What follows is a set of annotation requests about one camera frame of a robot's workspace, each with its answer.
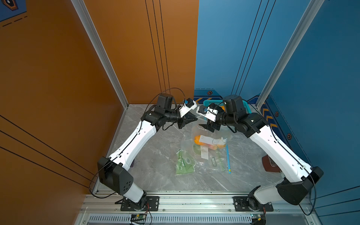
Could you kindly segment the green circuit board left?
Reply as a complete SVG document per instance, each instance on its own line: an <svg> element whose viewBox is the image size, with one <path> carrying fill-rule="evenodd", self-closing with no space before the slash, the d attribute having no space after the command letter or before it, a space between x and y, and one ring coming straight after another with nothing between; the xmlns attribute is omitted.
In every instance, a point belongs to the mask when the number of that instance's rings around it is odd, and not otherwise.
<svg viewBox="0 0 360 225"><path fill-rule="evenodd" d="M130 224L131 225L144 225L147 220L146 214L131 214Z"/></svg>

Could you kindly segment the right circuit board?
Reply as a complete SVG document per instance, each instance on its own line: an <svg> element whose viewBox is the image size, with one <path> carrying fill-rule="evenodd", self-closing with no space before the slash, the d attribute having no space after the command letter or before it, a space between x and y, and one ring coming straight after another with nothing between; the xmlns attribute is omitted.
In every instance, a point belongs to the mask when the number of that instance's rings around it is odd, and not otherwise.
<svg viewBox="0 0 360 225"><path fill-rule="evenodd" d="M265 215L256 215L252 218L250 225L266 225L266 216Z"/></svg>

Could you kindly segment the aluminium corner post right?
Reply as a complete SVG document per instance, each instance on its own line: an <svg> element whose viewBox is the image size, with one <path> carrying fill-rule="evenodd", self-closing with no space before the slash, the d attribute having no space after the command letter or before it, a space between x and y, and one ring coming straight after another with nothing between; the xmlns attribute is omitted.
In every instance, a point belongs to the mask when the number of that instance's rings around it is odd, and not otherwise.
<svg viewBox="0 0 360 225"><path fill-rule="evenodd" d="M277 80L280 78L282 72L284 71L286 65L290 61L292 55L303 39L305 33L313 22L318 11L322 7L324 0L311 0L305 9L300 21L298 22L292 36L290 37L282 55L280 56L274 70L272 71L268 81L266 82L256 104L255 108L260 109L265 103L265 100L268 98L270 92L275 86Z"/></svg>

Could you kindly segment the aluminium corner post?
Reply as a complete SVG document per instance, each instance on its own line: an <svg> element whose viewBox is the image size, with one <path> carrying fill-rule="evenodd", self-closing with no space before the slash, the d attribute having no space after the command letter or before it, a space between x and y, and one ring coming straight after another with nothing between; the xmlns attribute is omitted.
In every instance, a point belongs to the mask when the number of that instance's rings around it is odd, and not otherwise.
<svg viewBox="0 0 360 225"><path fill-rule="evenodd" d="M303 39L305 33L313 22L318 11L322 7L324 0L311 0L305 9L300 21L298 22L292 36L290 37L282 55L280 56L274 70L272 71L268 81L266 82L256 104L255 108L260 109L265 103L265 100L268 98L270 92L275 86L277 80L280 78L282 72L284 71L286 65L290 61L292 55Z"/></svg>
<svg viewBox="0 0 360 225"><path fill-rule="evenodd" d="M125 96L125 93L119 82L116 72L111 64L111 61L101 41L101 38L98 34L95 24L91 18L91 15L85 5L85 2L83 0L71 0L71 2L114 88L114 91L118 96L118 99L120 100L123 108L127 110L129 106L128 100Z"/></svg>

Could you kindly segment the green printed zip bag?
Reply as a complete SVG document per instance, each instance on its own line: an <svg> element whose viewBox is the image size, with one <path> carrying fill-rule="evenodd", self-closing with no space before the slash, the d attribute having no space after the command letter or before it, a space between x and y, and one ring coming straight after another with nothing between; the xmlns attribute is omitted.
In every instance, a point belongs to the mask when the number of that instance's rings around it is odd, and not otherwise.
<svg viewBox="0 0 360 225"><path fill-rule="evenodd" d="M176 153L176 175L184 175L195 172L196 160L185 150L179 149Z"/></svg>

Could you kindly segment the teal plastic basket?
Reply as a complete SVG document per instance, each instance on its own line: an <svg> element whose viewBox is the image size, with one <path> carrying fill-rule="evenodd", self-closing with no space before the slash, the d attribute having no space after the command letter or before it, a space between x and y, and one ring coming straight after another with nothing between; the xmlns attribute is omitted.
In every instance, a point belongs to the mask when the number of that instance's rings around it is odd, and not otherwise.
<svg viewBox="0 0 360 225"><path fill-rule="evenodd" d="M221 107L223 110L225 109L224 104L223 104L223 100L211 100L211 99L209 100L209 99L207 99L207 100L205 100L203 102L203 105L206 106L206 107L208 107L211 104L219 105L219 107ZM244 105L244 107L246 109L247 114L252 113L251 109L250 109L250 106L248 105L248 103L245 100L243 100L243 105Z"/></svg>

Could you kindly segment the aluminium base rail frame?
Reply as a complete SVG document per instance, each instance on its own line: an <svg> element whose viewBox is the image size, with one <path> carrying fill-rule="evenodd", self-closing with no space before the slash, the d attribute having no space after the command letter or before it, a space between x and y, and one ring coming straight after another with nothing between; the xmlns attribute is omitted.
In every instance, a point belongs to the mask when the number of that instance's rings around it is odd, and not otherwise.
<svg viewBox="0 0 360 225"><path fill-rule="evenodd" d="M145 225L250 225L256 215L266 216L266 225L320 225L308 199L300 206L272 202L274 211L237 211L234 197L244 192L149 192L148 205L133 210L121 196L104 199L87 195L76 225L130 225L131 214L146 214Z"/></svg>

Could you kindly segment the red pink mango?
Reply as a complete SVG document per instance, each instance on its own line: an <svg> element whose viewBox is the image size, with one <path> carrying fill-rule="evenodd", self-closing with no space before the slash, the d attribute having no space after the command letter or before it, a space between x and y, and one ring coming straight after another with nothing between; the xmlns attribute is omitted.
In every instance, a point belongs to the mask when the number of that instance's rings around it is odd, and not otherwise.
<svg viewBox="0 0 360 225"><path fill-rule="evenodd" d="M213 144L207 144L207 147L209 149L212 149L212 150L217 150L218 149L218 146L217 145L213 145Z"/></svg>

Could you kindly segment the blue zipper clear bag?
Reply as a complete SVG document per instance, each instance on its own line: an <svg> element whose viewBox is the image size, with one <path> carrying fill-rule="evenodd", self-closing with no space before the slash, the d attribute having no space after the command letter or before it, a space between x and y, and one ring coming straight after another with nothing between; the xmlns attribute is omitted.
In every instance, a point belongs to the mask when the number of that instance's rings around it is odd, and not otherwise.
<svg viewBox="0 0 360 225"><path fill-rule="evenodd" d="M217 149L217 157L210 160L204 160L196 157L197 167L204 172L221 172L231 174L232 171L229 167L230 160L228 158L228 152L226 148Z"/></svg>

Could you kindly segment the clear labelled zip bag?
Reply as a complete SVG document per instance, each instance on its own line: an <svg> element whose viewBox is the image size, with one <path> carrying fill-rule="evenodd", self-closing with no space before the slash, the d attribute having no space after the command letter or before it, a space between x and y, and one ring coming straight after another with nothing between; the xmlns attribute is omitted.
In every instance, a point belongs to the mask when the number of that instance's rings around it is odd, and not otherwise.
<svg viewBox="0 0 360 225"><path fill-rule="evenodd" d="M197 145L195 143L192 145L192 149L196 157L204 160L210 160L218 156L217 150L212 150L208 147Z"/></svg>

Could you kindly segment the aluminium corner post left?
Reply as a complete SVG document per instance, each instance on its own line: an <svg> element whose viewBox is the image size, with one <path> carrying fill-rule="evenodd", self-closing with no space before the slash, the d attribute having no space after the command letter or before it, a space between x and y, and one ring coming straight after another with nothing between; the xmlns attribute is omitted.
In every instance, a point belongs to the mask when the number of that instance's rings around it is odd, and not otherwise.
<svg viewBox="0 0 360 225"><path fill-rule="evenodd" d="M95 24L91 18L91 15L85 5L85 2L83 0L71 0L71 2L114 88L114 91L118 96L118 99L120 100L123 108L127 110L129 106L128 100L125 96L125 93L119 82L116 72L111 64L111 61L101 41L101 38L98 34Z"/></svg>

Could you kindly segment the clear zip-top bag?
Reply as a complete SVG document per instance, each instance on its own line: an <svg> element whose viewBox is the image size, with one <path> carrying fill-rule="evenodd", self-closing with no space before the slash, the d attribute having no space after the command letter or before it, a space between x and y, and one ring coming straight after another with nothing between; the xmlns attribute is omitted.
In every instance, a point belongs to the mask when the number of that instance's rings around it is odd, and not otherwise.
<svg viewBox="0 0 360 225"><path fill-rule="evenodd" d="M184 137L181 141L181 149L190 153L195 159L196 156L194 155L192 145L194 144L195 136L203 135L206 136L207 140L205 141L207 144L214 144L215 139L227 139L226 146L230 143L233 134L228 129L228 127L221 127L220 130L214 130L211 132L205 129L203 126L207 124L207 119L203 116L198 116L195 122L187 124L185 126L185 133Z"/></svg>

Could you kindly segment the brown wedge stand clear plate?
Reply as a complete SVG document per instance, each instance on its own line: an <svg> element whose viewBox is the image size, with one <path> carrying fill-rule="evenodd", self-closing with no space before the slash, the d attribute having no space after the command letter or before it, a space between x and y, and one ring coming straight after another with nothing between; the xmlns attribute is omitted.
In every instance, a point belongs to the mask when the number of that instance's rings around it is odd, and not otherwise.
<svg viewBox="0 0 360 225"><path fill-rule="evenodd" d="M262 165L264 170L270 173L280 173L281 169L278 165L268 156L262 157Z"/></svg>

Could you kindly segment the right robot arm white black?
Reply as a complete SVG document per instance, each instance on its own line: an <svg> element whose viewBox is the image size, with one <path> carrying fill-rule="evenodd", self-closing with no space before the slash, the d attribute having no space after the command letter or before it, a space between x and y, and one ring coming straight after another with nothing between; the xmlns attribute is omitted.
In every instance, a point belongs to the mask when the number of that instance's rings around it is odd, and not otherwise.
<svg viewBox="0 0 360 225"><path fill-rule="evenodd" d="M284 174L284 179L268 186L257 186L247 196L251 211L261 211L263 206L284 200L291 205L299 205L323 176L321 168L312 167L297 156L272 130L270 124L258 112L250 112L238 95L230 95L222 100L223 106L200 105L197 113L207 119L202 127L214 132L221 126L233 133L241 132L261 147Z"/></svg>

